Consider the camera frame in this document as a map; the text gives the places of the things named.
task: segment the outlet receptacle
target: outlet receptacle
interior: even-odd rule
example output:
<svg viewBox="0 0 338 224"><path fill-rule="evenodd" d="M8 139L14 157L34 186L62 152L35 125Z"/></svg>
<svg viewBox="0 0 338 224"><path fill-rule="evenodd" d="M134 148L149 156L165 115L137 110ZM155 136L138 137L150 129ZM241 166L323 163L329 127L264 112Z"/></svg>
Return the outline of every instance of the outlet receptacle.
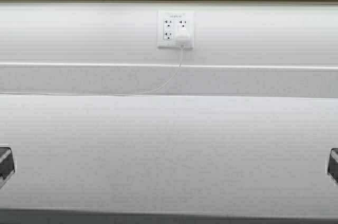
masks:
<svg viewBox="0 0 338 224"><path fill-rule="evenodd" d="M160 48L175 48L176 35L181 29L190 33L191 41L185 48L194 46L194 13L193 12L162 12L158 13L157 46Z"/></svg>
<svg viewBox="0 0 338 224"><path fill-rule="evenodd" d="M171 31L164 31L164 33L163 33L163 40L165 40L165 41L170 41L170 40L172 40L173 39L173 32L171 32Z"/></svg>

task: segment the electrical outlet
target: electrical outlet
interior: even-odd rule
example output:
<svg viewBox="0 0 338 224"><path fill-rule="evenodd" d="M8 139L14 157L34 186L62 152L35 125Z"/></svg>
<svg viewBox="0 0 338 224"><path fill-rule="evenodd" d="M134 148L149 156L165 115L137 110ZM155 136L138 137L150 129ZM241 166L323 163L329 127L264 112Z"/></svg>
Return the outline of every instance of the electrical outlet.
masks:
<svg viewBox="0 0 338 224"><path fill-rule="evenodd" d="M194 13L173 13L162 12L158 13L158 35L157 46L160 48L175 48L177 33L185 29L190 33L191 42L185 47L192 49L194 46Z"/></svg>

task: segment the black object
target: black object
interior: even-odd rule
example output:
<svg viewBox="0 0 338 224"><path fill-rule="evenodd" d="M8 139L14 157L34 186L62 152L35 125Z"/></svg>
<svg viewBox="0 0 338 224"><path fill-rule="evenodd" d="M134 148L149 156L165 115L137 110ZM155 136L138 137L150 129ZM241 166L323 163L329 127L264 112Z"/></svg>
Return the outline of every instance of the black object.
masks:
<svg viewBox="0 0 338 224"><path fill-rule="evenodd" d="M0 189L15 173L12 150L9 147L0 147Z"/></svg>
<svg viewBox="0 0 338 224"><path fill-rule="evenodd" d="M331 150L327 173L338 183L338 148Z"/></svg>

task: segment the white surface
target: white surface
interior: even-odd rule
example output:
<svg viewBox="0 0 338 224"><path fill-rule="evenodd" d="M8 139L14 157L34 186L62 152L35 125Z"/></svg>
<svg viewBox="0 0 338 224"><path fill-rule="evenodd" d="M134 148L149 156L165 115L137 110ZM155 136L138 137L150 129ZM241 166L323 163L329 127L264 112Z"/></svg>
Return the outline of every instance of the white surface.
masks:
<svg viewBox="0 0 338 224"><path fill-rule="evenodd" d="M159 10L196 22L195 48L160 94L338 97L338 6L305 4L0 4L0 91L158 86L179 58L156 47Z"/></svg>
<svg viewBox="0 0 338 224"><path fill-rule="evenodd" d="M0 97L0 208L337 217L338 100Z"/></svg>
<svg viewBox="0 0 338 224"><path fill-rule="evenodd" d="M180 47L177 45L177 35L182 29L190 35L190 42L185 44L185 48L192 49L194 47L194 12L159 11L157 29L157 46L159 48Z"/></svg>

